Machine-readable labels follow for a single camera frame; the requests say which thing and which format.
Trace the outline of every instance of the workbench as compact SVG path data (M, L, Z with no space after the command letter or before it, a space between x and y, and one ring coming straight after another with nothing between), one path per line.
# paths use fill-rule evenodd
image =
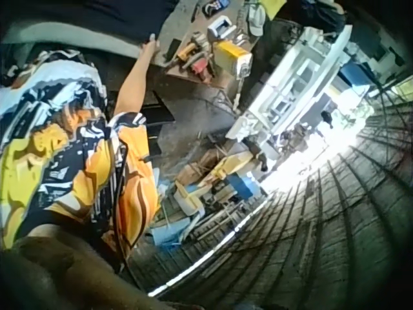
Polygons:
M162 27L161 33L159 35L160 51L153 59L153 65L167 67L169 63L165 61L165 54L168 51L173 39L182 41L181 45L177 49L177 51L179 51L189 43L191 36L195 31L200 31L207 35L208 26L221 15L227 16L231 20L232 24L236 25L238 12L240 9L242 9L244 0L231 0L229 6L226 9L218 12L216 15L209 19L207 19L201 11L202 6L207 2L208 0L200 2L201 6L199 13L198 15L196 15L194 22L191 23L190 20L192 13L194 12L194 8L197 4L197 0L180 0L175 10L170 14L169 18L165 21ZM246 42L242 45L242 47L248 51L251 51L253 46L254 44L251 42ZM181 71L179 69L179 66L171 68L166 72L166 74L168 74L169 76L194 81L196 83L201 82L201 80L197 76L189 73L187 70ZM211 80L210 85L216 88L226 88L228 84L233 80L234 77L231 76L228 72L225 72L220 68L216 68L216 76Z

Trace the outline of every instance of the white machine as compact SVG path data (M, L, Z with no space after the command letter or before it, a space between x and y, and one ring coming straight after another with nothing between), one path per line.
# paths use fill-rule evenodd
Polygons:
M241 141L257 135L259 145L269 137L292 128L317 102L350 59L344 48L352 26L345 26L336 42L324 40L319 29L306 27L284 55L249 108L238 118L226 137Z

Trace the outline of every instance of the corrugated wall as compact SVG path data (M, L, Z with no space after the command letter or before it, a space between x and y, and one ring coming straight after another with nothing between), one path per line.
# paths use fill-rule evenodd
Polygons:
M274 196L161 299L290 310L352 309L365 300L398 261L413 224L412 102L387 94L371 101L376 113L356 147Z

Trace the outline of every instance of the hand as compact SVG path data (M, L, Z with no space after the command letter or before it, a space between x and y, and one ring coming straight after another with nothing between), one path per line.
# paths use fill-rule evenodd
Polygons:
M156 40L155 34L151 34L149 37L149 42L143 45L142 54L147 55L149 58L152 58L158 50L159 41Z

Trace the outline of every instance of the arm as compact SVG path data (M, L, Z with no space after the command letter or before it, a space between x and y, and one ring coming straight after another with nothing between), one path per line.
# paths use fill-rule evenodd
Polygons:
M143 47L129 75L122 84L117 98L114 115L122 112L139 112L143 104L146 89L146 72L150 60L158 46L155 35L152 34L149 43Z

